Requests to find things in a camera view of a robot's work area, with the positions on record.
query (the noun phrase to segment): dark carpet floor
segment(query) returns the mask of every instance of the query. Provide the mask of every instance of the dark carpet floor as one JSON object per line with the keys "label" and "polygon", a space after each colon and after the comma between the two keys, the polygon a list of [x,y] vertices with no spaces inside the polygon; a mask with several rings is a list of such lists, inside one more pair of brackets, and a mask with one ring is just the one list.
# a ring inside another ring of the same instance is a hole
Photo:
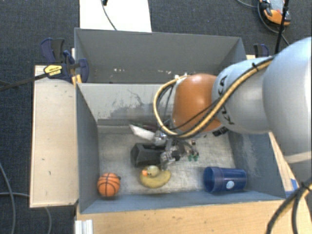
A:
{"label": "dark carpet floor", "polygon": [[[256,9],[235,0],[148,0],[154,32],[236,36],[247,54],[254,43],[264,43],[273,54],[276,35],[260,22]],[[244,0],[256,5],[256,0]],[[292,23],[285,37],[292,43],[311,36],[312,0],[291,0]],[[39,44],[47,38],[65,38],[64,49],[74,46],[74,27],[79,27],[79,0],[0,0],[0,80],[15,82],[33,75],[35,63],[45,59]],[[32,84],[0,92],[0,162],[12,190],[29,193],[32,132]],[[0,193],[7,187],[0,174]],[[30,210],[26,199],[17,198],[15,233],[46,233],[45,211]],[[73,232],[74,208],[51,208],[52,233]],[[12,207],[0,198],[0,233],[10,233]]]}

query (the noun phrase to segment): blue clamp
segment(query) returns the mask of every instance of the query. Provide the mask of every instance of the blue clamp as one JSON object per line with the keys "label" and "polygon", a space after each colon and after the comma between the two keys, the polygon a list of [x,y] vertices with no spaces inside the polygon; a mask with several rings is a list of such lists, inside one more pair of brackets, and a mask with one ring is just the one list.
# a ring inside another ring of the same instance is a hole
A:
{"label": "blue clamp", "polygon": [[253,45],[253,48],[256,58],[269,56],[269,49],[266,45],[257,43]]}
{"label": "blue clamp", "polygon": [[83,58],[75,63],[68,50],[63,51],[64,39],[47,38],[40,44],[42,55],[49,64],[57,64],[57,70],[51,72],[51,68],[44,71],[48,78],[62,79],[72,83],[72,77],[80,75],[82,82],[87,82],[89,77],[89,65],[87,59]]}

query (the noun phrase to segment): blue cup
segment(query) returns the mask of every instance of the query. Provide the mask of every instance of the blue cup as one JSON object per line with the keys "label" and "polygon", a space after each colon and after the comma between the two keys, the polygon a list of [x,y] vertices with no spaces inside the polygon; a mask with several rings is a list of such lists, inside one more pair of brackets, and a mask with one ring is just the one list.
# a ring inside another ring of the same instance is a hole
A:
{"label": "blue cup", "polygon": [[207,167],[204,170],[204,186],[209,193],[242,191],[247,183],[242,169]]}

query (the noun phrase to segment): orange device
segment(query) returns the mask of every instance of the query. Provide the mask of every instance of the orange device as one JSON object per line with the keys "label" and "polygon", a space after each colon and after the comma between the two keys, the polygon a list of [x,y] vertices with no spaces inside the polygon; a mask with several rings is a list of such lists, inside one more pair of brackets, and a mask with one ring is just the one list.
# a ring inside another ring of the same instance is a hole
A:
{"label": "orange device", "polygon": [[[281,24],[283,13],[283,0],[259,0],[260,10],[263,15],[271,22]],[[287,26],[291,22],[289,12],[286,12],[284,25]]]}

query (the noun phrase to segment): gray bin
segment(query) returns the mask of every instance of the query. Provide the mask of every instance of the gray bin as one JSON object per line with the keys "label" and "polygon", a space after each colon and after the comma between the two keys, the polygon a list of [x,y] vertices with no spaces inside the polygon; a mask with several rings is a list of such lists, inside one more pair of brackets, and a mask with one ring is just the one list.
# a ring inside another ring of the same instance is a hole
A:
{"label": "gray bin", "polygon": [[[240,38],[167,33],[75,29],[76,59],[87,58],[88,83],[77,88],[79,208],[83,214],[176,208],[285,198],[283,183],[265,135],[208,134],[198,140],[198,162],[182,159],[169,167],[172,178],[159,189],[139,183],[130,162],[136,142],[131,122],[155,123],[152,100],[159,86],[176,74],[222,69],[245,59]],[[172,109],[169,102],[168,114]],[[246,191],[211,195],[204,191],[206,166],[247,172]],[[97,192],[104,172],[122,177],[118,194]]]}

